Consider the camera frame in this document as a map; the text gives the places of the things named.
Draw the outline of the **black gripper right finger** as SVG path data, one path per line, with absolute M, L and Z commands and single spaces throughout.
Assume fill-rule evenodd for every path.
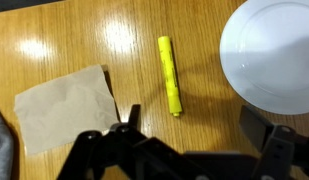
M 251 176 L 253 180 L 290 180 L 292 166 L 300 167 L 309 177 L 309 136 L 270 122 L 248 105 L 241 107 L 239 124 L 261 153 Z

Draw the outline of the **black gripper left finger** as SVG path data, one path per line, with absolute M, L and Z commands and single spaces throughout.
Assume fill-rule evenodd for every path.
M 175 152 L 138 130 L 140 111 L 139 104 L 133 105 L 128 122 L 112 125 L 107 135 L 81 133 L 57 180 L 100 180 L 112 166 L 119 166 L 131 180 L 180 180 L 180 171 L 168 160 Z

